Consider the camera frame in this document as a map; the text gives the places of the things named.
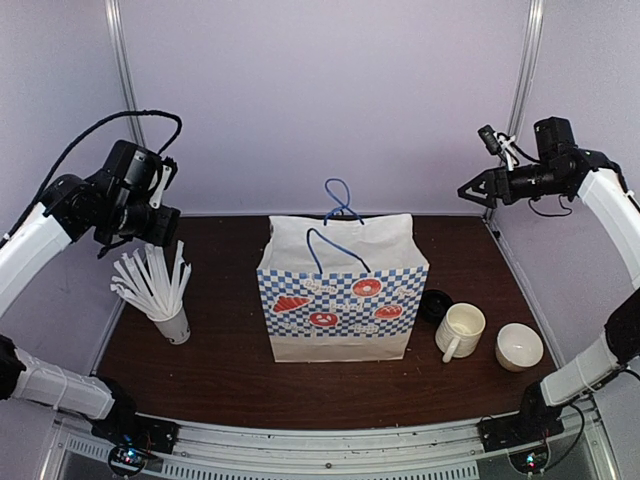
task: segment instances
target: red food illustration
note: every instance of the red food illustration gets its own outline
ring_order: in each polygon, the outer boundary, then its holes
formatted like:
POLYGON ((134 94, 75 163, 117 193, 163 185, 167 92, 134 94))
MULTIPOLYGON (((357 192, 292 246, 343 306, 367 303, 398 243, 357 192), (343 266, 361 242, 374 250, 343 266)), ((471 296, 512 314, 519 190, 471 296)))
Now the red food illustration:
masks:
POLYGON ((338 316, 335 313, 318 312, 312 314, 309 321, 315 327, 335 327, 338 324, 338 316))
POLYGON ((310 301, 310 298, 305 297, 278 297, 278 301, 273 306, 273 311, 275 313, 289 312, 306 305, 310 301))
POLYGON ((373 297, 382 290, 382 282, 376 278, 364 278, 354 283, 351 289, 359 297, 373 297))
POLYGON ((382 320, 393 320, 394 318, 398 318, 402 315, 402 305, 387 305, 385 307, 380 307, 374 313, 376 318, 381 318, 382 320))

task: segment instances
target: mug handle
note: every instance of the mug handle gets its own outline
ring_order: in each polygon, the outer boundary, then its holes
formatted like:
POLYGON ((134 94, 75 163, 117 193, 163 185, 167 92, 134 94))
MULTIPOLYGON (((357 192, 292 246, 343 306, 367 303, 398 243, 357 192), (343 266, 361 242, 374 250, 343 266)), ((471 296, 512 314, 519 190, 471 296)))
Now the mug handle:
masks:
POLYGON ((458 349, 458 345, 460 345, 460 337, 453 337, 451 343, 449 343, 449 346, 447 347, 447 351, 444 352, 444 355, 442 356, 442 363, 449 363, 451 361, 453 354, 456 353, 456 350, 458 349))

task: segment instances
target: white bowl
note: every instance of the white bowl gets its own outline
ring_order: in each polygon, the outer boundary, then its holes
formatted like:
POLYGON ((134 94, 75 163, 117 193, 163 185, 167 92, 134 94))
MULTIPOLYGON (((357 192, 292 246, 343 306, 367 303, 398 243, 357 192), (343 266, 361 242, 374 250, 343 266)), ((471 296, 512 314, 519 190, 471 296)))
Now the white bowl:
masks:
POLYGON ((542 360, 544 345, 538 334, 522 323, 509 323, 500 329, 496 358, 510 372, 522 372, 542 360))

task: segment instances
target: table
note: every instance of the table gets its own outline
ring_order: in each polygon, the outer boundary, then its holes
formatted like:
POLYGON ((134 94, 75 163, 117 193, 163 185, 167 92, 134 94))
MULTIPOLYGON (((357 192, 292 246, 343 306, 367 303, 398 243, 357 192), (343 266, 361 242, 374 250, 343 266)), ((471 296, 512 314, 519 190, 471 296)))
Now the table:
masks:
POLYGON ((538 327, 491 233, 476 217, 414 223, 431 264, 427 288, 475 304, 487 318, 466 359, 442 364, 435 327, 418 317, 401 361, 274 363, 255 275, 268 218, 207 217, 182 219, 176 234, 193 264, 184 297, 191 338, 170 345, 127 306, 98 373, 125 387, 142 413, 240 427, 409 426, 517 410, 524 388, 554 365, 545 353, 536 367, 514 374, 495 359, 503 325, 538 327))

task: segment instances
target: rope handle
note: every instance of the rope handle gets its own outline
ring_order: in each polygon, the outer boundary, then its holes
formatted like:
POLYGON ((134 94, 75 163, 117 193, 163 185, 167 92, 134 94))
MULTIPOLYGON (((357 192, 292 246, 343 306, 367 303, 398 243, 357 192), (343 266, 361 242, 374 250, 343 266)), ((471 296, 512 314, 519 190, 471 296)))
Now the rope handle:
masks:
POLYGON ((355 212, 354 210, 351 209, 351 207, 349 206, 349 204, 351 203, 351 192, 349 191, 349 186, 347 185, 347 183, 342 180, 341 178, 329 178, 327 179, 326 182, 324 182, 324 189, 327 192, 327 195, 329 195, 329 197, 331 197, 333 200, 336 201, 336 203, 338 204, 338 206, 336 208, 334 208, 333 210, 331 210, 329 213, 327 213, 324 216, 324 225, 327 225, 327 221, 333 217, 334 215, 344 215, 344 211, 347 210, 349 213, 351 213, 351 215, 353 215, 354 217, 356 217, 358 219, 358 221, 360 222, 360 224, 364 225, 364 220, 362 220, 362 217, 360 216, 359 213, 355 212), (331 182, 338 182, 340 183, 343 187, 345 192, 347 193, 347 201, 343 202, 340 197, 338 197, 332 190, 331 188, 329 188, 329 184, 331 182))
POLYGON ((318 235, 322 240, 324 240, 325 242, 327 242, 329 245, 331 245, 332 247, 340 250, 342 253, 346 253, 347 255, 355 258, 356 260, 359 260, 360 263, 362 263, 362 266, 364 267, 364 269, 367 271, 367 273, 371 273, 371 269, 369 268, 369 265, 367 265, 367 263, 360 258, 358 255, 356 255, 355 253, 353 253, 351 250, 347 250, 346 248, 344 248, 341 245, 338 245, 335 242, 332 242, 331 240, 329 240, 327 237, 325 237, 324 235, 322 235, 318 230, 316 230, 315 228, 310 228, 309 230, 307 230, 307 247, 309 247, 309 252, 311 252, 311 256, 313 257, 313 259, 316 262, 316 265, 318 266, 318 270, 320 271, 320 275, 322 275, 322 264, 320 263, 320 260, 318 259, 318 256, 316 255, 316 252, 313 250, 313 247, 311 246, 311 234, 315 233, 316 235, 318 235))

